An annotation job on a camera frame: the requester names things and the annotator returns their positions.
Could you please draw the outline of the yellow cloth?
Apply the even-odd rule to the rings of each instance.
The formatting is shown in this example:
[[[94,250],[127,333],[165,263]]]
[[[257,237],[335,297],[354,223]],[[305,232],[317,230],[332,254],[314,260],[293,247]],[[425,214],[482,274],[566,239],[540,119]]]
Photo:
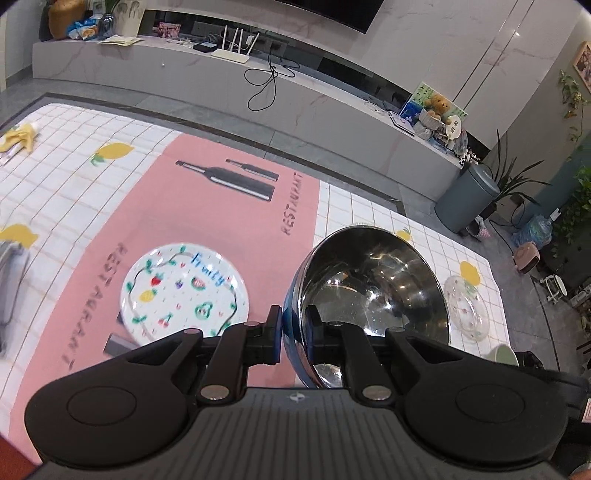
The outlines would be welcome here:
[[[6,154],[14,148],[17,148],[17,151],[24,148],[28,153],[31,153],[37,133],[38,125],[35,122],[13,127],[2,136],[0,152]]]

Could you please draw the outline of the long white tv cabinet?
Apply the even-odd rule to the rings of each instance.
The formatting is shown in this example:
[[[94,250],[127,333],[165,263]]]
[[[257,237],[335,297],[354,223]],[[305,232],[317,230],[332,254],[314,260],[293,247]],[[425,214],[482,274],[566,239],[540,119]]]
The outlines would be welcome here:
[[[281,75],[263,97],[266,62],[245,65],[146,37],[131,47],[47,41],[32,47],[32,73],[48,80],[116,87],[242,118],[368,167],[432,199],[459,177],[451,155],[394,126],[389,114],[339,87]]]

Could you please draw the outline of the checked lemon picnic mat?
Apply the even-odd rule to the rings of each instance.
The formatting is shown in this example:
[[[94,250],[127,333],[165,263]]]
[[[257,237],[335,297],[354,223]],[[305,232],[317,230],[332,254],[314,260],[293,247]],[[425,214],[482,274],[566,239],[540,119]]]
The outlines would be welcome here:
[[[245,280],[249,319],[262,321],[312,247],[339,228],[376,225],[416,247],[440,281],[476,284],[489,334],[474,342],[453,332],[453,346],[483,356],[509,339],[488,260],[367,194],[153,121],[63,103],[25,120],[39,128],[35,148],[1,169],[1,236],[29,251],[1,355],[1,433],[29,460],[28,400],[134,346],[119,295],[129,268],[164,244],[228,258]]]

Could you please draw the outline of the clear glass sticker plate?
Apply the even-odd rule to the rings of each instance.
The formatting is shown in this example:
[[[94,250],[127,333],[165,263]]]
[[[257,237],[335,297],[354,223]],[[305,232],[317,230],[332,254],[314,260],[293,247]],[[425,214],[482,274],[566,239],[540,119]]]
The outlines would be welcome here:
[[[451,276],[444,284],[449,318],[468,339],[481,342],[488,337],[490,317],[478,289],[461,276]]]

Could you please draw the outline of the grey-green trash bin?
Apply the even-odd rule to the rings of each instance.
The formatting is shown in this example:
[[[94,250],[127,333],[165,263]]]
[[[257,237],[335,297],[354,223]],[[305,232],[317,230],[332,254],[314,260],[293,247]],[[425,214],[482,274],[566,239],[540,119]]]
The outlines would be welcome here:
[[[488,168],[472,164],[437,201],[435,213],[450,231],[459,234],[500,194]]]

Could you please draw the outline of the blue steel mixing bowl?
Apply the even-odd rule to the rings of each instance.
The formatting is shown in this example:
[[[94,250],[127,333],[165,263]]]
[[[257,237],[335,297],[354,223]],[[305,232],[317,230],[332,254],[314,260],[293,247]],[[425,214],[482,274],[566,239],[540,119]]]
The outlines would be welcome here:
[[[295,374],[308,388],[339,388],[337,363],[310,359],[311,305],[322,322],[351,323],[369,336],[401,329],[450,342],[435,272],[409,242],[379,227],[353,225],[325,237],[298,267],[283,303],[283,346]]]

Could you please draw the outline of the green potted plant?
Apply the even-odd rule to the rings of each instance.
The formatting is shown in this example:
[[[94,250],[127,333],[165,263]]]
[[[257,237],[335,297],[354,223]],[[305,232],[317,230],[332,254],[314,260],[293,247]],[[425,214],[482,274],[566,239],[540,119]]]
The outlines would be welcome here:
[[[523,188],[528,184],[538,184],[549,186],[550,183],[543,180],[534,179],[528,173],[544,163],[544,159],[531,163],[530,165],[516,171],[517,157],[509,157],[509,140],[507,137],[501,138],[499,131],[497,136],[497,164],[496,169],[489,166],[492,179],[496,183],[499,194],[496,198],[481,212],[483,219],[488,219],[497,211],[498,204],[505,198],[517,196],[525,203],[529,202],[538,205],[539,202],[531,195],[526,194]]]

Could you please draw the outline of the white wifi router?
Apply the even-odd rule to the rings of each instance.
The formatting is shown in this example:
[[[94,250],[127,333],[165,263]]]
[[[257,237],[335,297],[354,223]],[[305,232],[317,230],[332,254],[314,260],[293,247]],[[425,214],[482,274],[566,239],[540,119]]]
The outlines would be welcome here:
[[[233,63],[246,64],[249,62],[250,54],[258,39],[259,33],[246,35],[242,28],[236,28],[231,36],[228,26],[225,26],[222,32],[221,46],[212,51],[211,56]]]

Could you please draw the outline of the white small stool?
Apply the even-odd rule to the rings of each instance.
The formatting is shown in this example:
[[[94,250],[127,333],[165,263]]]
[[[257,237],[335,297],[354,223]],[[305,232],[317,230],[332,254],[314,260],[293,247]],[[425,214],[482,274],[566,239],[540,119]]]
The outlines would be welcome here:
[[[567,289],[558,275],[548,275],[541,280],[541,284],[547,289],[547,300],[553,304],[557,304],[559,300],[567,296]]]

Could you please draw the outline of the white fruit print plate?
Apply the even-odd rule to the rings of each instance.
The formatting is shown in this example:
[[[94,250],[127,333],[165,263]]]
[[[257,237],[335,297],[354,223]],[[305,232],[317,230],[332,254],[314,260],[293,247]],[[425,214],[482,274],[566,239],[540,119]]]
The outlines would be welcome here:
[[[122,323],[140,346],[185,329],[216,337],[249,318],[249,294],[235,266],[191,243],[141,256],[125,276],[119,304]]]

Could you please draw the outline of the pink small heater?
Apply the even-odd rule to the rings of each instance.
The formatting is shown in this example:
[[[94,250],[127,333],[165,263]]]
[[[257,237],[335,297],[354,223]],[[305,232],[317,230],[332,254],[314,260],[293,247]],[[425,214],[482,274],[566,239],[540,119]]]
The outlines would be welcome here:
[[[516,270],[520,274],[527,274],[539,262],[540,253],[534,242],[527,242],[519,246],[513,253],[513,261]]]

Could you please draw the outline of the black television screen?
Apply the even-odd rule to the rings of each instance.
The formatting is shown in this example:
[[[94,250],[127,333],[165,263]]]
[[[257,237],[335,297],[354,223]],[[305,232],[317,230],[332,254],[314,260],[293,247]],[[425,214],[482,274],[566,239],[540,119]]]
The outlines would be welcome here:
[[[280,0],[366,34],[382,7],[383,0]]]

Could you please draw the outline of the light green ceramic bowl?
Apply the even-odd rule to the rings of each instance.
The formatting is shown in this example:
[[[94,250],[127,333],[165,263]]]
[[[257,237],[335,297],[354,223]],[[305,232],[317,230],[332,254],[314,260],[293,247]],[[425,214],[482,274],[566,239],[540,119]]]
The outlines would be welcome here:
[[[500,364],[519,366],[519,360],[513,349],[507,344],[495,346],[487,355],[487,359]]]

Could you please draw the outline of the brown teddy bear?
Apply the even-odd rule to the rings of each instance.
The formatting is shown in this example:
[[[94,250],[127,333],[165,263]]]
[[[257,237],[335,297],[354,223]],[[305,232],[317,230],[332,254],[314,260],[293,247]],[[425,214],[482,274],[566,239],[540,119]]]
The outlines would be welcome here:
[[[450,110],[452,102],[440,93],[434,92],[424,101],[424,109],[427,113],[441,121],[443,116]]]

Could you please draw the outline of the blue water jug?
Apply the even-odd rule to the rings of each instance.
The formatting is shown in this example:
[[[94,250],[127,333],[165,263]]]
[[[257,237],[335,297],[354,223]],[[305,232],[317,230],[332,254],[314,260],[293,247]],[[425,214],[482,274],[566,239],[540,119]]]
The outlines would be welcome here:
[[[516,247],[533,242],[538,250],[552,240],[552,220],[543,215],[533,216],[520,230],[512,235]]]

